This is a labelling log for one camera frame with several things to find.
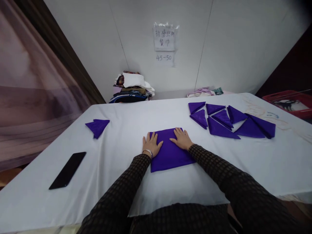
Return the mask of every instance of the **pile of clothes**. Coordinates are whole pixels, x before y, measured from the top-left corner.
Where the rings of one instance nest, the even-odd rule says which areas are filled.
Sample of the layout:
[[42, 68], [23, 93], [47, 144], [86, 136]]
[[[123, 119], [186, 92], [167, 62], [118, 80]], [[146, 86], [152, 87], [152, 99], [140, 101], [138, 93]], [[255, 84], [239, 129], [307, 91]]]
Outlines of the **pile of clothes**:
[[145, 101], [155, 95], [155, 89], [136, 72], [124, 71], [114, 84], [114, 97], [110, 103]]
[[223, 91], [220, 88], [210, 90], [209, 87], [204, 87], [197, 89], [196, 91], [189, 93], [188, 98], [194, 98], [194, 97], [203, 97], [203, 96], [215, 96], [215, 95], [222, 95]]

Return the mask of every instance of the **paper sign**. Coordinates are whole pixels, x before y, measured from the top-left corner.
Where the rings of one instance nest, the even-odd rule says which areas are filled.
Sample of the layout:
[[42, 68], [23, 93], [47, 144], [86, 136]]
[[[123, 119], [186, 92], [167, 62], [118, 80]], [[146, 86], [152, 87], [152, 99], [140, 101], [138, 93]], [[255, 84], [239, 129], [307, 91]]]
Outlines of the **paper sign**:
[[171, 25], [154, 26], [154, 50], [175, 51], [176, 30]]

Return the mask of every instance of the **hand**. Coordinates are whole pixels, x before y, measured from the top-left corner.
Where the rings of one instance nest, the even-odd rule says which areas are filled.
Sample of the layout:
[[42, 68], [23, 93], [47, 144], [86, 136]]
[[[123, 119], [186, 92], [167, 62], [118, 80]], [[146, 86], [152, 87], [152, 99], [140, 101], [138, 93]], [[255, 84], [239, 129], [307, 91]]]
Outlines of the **hand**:
[[150, 133], [147, 133], [147, 139], [145, 140], [145, 137], [143, 137], [143, 153], [147, 154], [150, 158], [152, 158], [151, 154], [147, 151], [150, 150], [153, 153], [153, 158], [156, 157], [158, 154], [160, 147], [163, 145], [163, 141], [159, 142], [157, 145], [157, 136], [158, 134], [155, 135], [155, 132], [153, 132], [152, 136], [150, 137]]
[[178, 147], [180, 147], [183, 150], [189, 150], [189, 148], [194, 145], [194, 143], [189, 138], [188, 132], [184, 130], [184, 132], [181, 130], [181, 128], [175, 128], [174, 130], [176, 139], [170, 138], [170, 140], [175, 143]]

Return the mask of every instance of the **wrist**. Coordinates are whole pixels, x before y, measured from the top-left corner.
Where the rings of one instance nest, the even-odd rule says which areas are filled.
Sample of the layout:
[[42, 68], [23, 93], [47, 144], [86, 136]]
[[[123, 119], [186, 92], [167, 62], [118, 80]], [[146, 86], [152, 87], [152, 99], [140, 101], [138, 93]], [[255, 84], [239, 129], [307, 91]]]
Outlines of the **wrist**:
[[186, 150], [189, 151], [189, 149], [191, 148], [192, 145], [194, 145], [193, 142], [191, 142], [191, 143], [186, 147]]
[[146, 154], [147, 156], [149, 156], [150, 158], [152, 158], [152, 154], [151, 154], [151, 152], [150, 152], [149, 150], [144, 149], [144, 150], [142, 151], [142, 154]]

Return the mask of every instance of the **checkered sleeve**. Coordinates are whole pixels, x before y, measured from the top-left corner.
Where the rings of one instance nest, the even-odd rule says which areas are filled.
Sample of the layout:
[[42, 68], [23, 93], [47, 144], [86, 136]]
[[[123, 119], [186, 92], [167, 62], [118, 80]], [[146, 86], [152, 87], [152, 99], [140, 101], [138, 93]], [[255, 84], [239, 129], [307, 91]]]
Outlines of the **checkered sleeve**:
[[124, 233], [134, 196], [150, 164], [150, 157], [134, 157], [129, 168], [113, 183], [87, 215], [78, 231], [82, 233]]
[[248, 173], [199, 145], [192, 145], [189, 152], [225, 193], [244, 233], [302, 231], [302, 227], [278, 199]]

